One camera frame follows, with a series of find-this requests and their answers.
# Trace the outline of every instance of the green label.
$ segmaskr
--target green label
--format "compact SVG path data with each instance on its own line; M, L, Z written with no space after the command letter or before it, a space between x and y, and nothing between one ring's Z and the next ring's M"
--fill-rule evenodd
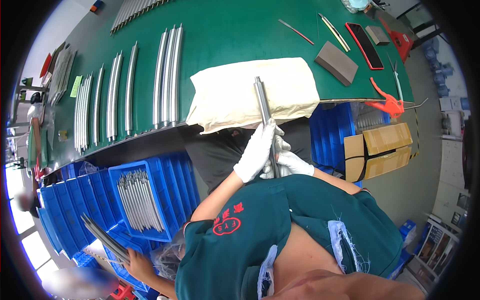
M77 76L77 78L75 78L75 82L73 83L70 97L73 97L73 98L77 97L77 90L78 90L78 86L80 85L80 82L82 82L82 76Z

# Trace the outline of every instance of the red phone case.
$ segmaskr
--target red phone case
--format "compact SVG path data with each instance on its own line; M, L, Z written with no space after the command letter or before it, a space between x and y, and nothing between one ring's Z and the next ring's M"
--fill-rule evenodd
M350 27L348 26L348 24L353 24L353 25L358 25L360 26L360 28L363 30L363 27L360 25L360 24L356 24L356 23L350 23L350 22L346 22L345 23L345 27L347 27L348 31L350 31L350 34L352 35L353 39L355 40L355 42L357 43L357 45L359 46L360 48L360 51L362 52L363 54L363 57L365 58L365 60L367 61L367 64L368 64L368 67L370 68L370 70L383 70L384 68L381 67L381 68L374 68L372 67L372 64L370 63L370 61L368 60L367 58L367 55L365 54L365 51L363 50L362 46L360 45L360 42L357 40L357 37L355 36L355 34L353 33L353 31L350 29Z

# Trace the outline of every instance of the white glove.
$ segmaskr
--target white glove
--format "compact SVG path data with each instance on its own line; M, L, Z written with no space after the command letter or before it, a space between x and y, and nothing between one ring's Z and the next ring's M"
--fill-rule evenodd
M267 121L265 126L258 125L252 134L240 161L233 166L233 170L243 183L254 179L265 166L270 156L274 134L284 135L284 132L275 125L275 120L272 118Z
M315 168L303 161L301 158L296 156L293 152L290 152L291 146L285 142L280 136L275 136L275 147L276 149L281 149L278 152L278 170L280 171L280 176L285 177L292 174L304 174L313 176ZM264 173L260 175L262 179L273 178L273 169L271 167L271 162L267 161L263 169Z

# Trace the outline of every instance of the hand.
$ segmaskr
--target hand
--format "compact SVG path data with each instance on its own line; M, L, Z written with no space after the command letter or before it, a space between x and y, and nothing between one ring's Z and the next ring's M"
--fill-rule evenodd
M280 176L285 177L291 174L304 174L313 176L315 168L312 165L307 164L294 153L290 152L289 150L291 150L291 146L280 136L275 136L275 138L275 149L278 151L278 153L275 154L275 159L278 163ZM263 171L264 173L260 175L260 178L273 178L273 169L270 161L266 162Z
M125 262L124 267L130 275L143 283L149 282L157 277L152 267L152 262L148 257L138 253L132 248L127 248L127 251L130 257L130 264Z
M240 161L233 166L243 183L251 181L265 166L270 155L274 134L283 135L284 132L275 125L275 120L270 118L265 126L258 125Z

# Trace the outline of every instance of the sharpening stone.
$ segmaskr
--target sharpening stone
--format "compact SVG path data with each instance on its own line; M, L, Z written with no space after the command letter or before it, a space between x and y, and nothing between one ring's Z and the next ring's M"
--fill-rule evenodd
M368 32L368 35L370 35L372 41L376 45L383 46L390 43L389 38L380 27L368 25L367 27L365 27L365 30Z
M345 86L353 82L358 65L353 62L342 50L327 41L322 47L315 62L327 69Z

